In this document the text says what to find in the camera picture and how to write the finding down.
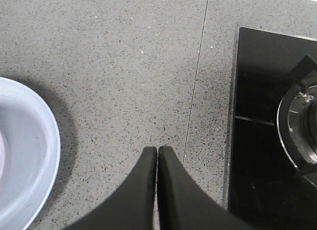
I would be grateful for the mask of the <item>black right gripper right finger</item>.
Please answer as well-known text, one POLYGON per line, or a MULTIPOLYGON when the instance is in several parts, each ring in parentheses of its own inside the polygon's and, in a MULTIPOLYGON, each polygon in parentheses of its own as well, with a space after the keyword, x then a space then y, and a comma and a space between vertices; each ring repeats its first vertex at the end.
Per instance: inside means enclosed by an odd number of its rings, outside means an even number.
POLYGON ((170 146, 158 150, 158 211, 162 230, 252 229, 194 182, 170 146))

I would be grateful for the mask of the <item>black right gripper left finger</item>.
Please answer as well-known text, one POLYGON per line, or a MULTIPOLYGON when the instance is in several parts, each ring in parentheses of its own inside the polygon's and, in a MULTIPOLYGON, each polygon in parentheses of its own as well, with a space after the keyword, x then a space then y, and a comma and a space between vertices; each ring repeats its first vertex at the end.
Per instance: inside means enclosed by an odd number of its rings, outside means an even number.
POLYGON ((151 230, 157 149, 145 147, 124 182, 101 205, 67 230, 151 230))

